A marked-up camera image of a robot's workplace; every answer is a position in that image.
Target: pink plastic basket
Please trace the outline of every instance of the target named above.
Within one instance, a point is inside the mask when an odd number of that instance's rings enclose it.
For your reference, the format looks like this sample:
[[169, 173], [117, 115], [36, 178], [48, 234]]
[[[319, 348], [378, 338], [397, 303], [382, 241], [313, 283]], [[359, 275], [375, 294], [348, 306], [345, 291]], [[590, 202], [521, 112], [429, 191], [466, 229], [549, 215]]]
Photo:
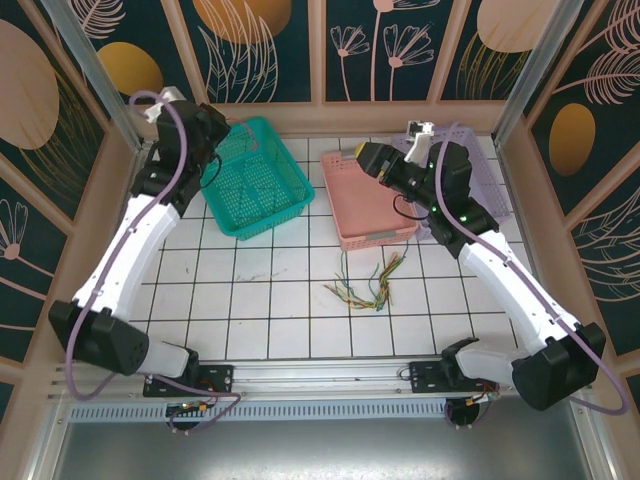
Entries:
[[[418, 222], [393, 210], [393, 190], [364, 173], [357, 160], [344, 160], [340, 152], [322, 156], [327, 194], [342, 250], [405, 242]], [[416, 216], [413, 204], [398, 199], [398, 210]]]

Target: green plastic basket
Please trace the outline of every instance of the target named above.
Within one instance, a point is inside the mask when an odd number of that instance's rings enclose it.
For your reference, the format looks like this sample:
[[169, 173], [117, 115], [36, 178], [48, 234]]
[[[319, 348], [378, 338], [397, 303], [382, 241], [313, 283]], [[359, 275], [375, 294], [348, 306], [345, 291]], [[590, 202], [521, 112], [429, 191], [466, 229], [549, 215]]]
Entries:
[[[253, 136], [245, 125], [233, 126], [217, 150], [220, 174], [202, 189], [222, 233], [240, 240], [299, 216], [315, 196], [269, 122], [257, 117], [246, 125]], [[212, 162], [201, 184], [206, 185], [217, 169], [217, 162]]]

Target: lavender basket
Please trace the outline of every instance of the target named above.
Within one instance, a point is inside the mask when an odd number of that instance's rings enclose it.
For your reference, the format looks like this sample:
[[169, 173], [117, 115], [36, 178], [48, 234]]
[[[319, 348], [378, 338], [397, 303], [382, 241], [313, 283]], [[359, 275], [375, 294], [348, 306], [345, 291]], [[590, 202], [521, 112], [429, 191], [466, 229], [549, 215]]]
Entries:
[[[431, 143], [435, 144], [444, 140], [449, 127], [436, 127], [434, 129], [435, 135], [431, 139]], [[453, 131], [451, 141], [466, 147], [469, 150], [469, 161], [471, 162], [471, 196], [482, 205], [491, 214], [493, 218], [499, 224], [506, 222], [511, 217], [511, 212], [507, 207], [507, 202], [500, 191], [498, 182], [491, 173], [489, 168], [489, 162], [484, 156], [482, 147], [478, 142], [478, 138], [468, 127], [458, 127]], [[407, 142], [404, 134], [394, 135], [392, 137], [391, 144], [400, 150], [407, 153], [411, 148], [411, 143]], [[421, 166], [427, 164], [427, 157], [423, 158], [420, 162]], [[427, 211], [420, 205], [416, 204], [416, 213], [418, 217], [424, 217], [427, 215]], [[426, 220], [420, 222], [416, 237], [419, 240], [427, 240], [432, 238], [431, 230], [427, 225]]]

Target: black mounting plate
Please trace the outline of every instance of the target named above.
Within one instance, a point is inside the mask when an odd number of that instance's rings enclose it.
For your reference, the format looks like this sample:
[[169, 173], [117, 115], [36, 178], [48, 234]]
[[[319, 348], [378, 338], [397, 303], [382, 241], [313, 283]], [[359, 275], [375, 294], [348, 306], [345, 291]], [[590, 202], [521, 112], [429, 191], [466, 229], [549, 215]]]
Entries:
[[[413, 393], [471, 393], [484, 390], [483, 380], [470, 378], [464, 378], [452, 387], [440, 368], [440, 360], [411, 362], [409, 377]], [[484, 381], [494, 389], [498, 388], [496, 383]]]
[[[198, 369], [198, 380], [193, 388], [210, 388], [213, 385], [216, 392], [231, 392], [233, 386], [233, 365], [200, 365]], [[145, 398], [177, 398], [177, 397], [197, 397], [197, 394], [188, 393], [184, 390], [172, 387], [153, 378], [149, 383], [149, 377], [145, 379], [142, 396]]]

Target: leaf illustration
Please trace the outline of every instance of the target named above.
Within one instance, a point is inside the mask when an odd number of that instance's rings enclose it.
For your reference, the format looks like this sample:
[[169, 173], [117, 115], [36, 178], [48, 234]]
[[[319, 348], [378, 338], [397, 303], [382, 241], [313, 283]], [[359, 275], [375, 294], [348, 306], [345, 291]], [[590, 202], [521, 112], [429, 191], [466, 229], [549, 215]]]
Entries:
[[611, 50], [598, 57], [587, 77], [557, 88], [556, 94], [577, 85], [584, 85], [591, 103], [622, 105], [622, 99], [630, 97], [640, 86], [640, 49], [630, 52]]
[[607, 43], [617, 52], [638, 48], [640, 46], [640, 0], [617, 0], [604, 32]]
[[124, 18], [123, 0], [69, 0], [89, 38], [106, 39]]
[[230, 0], [203, 0], [208, 24], [215, 33], [200, 33], [209, 52], [207, 91], [214, 103], [250, 103], [273, 99], [278, 85], [278, 57], [266, 22], [244, 3], [240, 15]]

